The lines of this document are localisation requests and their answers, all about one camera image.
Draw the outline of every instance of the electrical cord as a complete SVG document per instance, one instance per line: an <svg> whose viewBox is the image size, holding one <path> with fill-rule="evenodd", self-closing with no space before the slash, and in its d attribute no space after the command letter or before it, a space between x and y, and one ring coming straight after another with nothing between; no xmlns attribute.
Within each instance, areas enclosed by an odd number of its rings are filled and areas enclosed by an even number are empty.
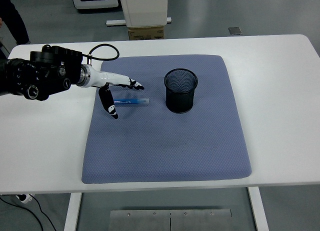
<svg viewBox="0 0 320 231"><path fill-rule="evenodd" d="M93 51L95 51L96 49L98 49L98 48L100 48L102 46L108 46L108 47L113 48L116 51L116 56L112 57L112 58L100 58L100 57L91 56ZM82 54L82 56L86 57L88 60L92 59L92 60L99 60L99 61L112 61L112 60L116 60L117 58L119 58L120 53L119 53L119 50L115 46L113 46L111 44L108 44L108 43L102 43L102 44L99 44L99 45L95 46L93 49L91 49L88 55Z"/></svg>
<svg viewBox="0 0 320 231"><path fill-rule="evenodd" d="M49 220L49 222L50 222L50 224L52 225L54 231L57 231L56 228L55 228L55 226L54 226L54 224L51 222L50 218L48 217L48 215L46 215L46 214L42 211L39 201L38 201L34 196L32 196L31 194L29 194L29 195L38 203L39 209L40 209L41 213L43 213L43 214L46 216L46 218Z"/></svg>
<svg viewBox="0 0 320 231"><path fill-rule="evenodd" d="M17 207L17 208L20 208L20 209L23 209L23 210L27 210L28 212L30 212L30 213L36 218L36 220L38 221L38 223L39 223L39 225L40 225L40 227L41 227L41 231L44 231L44 227L42 226L40 220L38 219L38 217L37 217L30 209L28 209L28 208L26 208L26 207L21 207L21 206L18 206L18 205L9 203L9 202L7 202L7 201L4 201L1 197L0 197L0 200L1 200L2 202L6 203L7 205L11 205L11 206L14 206L14 207Z"/></svg>

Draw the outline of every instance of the blue pen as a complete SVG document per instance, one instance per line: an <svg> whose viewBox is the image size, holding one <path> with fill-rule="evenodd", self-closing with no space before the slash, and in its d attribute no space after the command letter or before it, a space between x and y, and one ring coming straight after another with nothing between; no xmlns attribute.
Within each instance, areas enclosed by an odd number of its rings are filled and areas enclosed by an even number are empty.
<svg viewBox="0 0 320 231"><path fill-rule="evenodd" d="M115 98L115 105L140 105L140 104L148 104L148 98Z"/></svg>

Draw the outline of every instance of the person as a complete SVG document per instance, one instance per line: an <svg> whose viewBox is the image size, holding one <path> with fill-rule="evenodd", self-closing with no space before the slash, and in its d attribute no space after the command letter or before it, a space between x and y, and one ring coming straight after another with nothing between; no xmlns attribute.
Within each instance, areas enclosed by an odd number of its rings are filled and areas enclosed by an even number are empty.
<svg viewBox="0 0 320 231"><path fill-rule="evenodd" d="M17 45L30 44L25 23L11 0L0 0L0 28L3 22L8 27Z"/></svg>

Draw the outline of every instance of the robotic hand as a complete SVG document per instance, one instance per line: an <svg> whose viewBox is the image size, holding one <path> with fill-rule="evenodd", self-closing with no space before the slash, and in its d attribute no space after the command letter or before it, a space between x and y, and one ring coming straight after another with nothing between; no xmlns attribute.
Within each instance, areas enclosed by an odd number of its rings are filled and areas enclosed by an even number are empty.
<svg viewBox="0 0 320 231"><path fill-rule="evenodd" d="M101 72L95 70L89 64L81 65L81 76L77 86L87 88L87 87L97 87L99 89L99 97L102 102L104 109L115 119L118 118L116 112L114 98L111 94L109 87L111 86L122 86L128 87L129 89L144 90L145 88L137 81L117 73L112 72Z"/></svg>
<svg viewBox="0 0 320 231"><path fill-rule="evenodd" d="M115 58L101 59L91 56L100 46L109 46L116 50ZM68 90L71 85L99 88L99 97L104 109L115 119L118 114L109 87L122 86L144 90L137 81L117 73L95 70L90 64L82 64L83 57L111 61L119 57L119 51L110 44L101 44L93 48L89 55L79 51L45 45L41 52L32 51L30 61L20 58L0 60L0 95L24 95L29 100L44 101L49 95Z"/></svg>

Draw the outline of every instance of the table leg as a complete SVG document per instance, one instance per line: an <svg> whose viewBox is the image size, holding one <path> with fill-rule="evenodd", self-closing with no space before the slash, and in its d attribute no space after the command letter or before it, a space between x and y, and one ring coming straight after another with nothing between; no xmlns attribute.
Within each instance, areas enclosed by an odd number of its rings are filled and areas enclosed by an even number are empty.
<svg viewBox="0 0 320 231"><path fill-rule="evenodd" d="M81 197L81 192L71 193L64 231L76 231Z"/></svg>
<svg viewBox="0 0 320 231"><path fill-rule="evenodd" d="M262 203L259 187L248 187L252 212L257 231L269 231L264 205Z"/></svg>

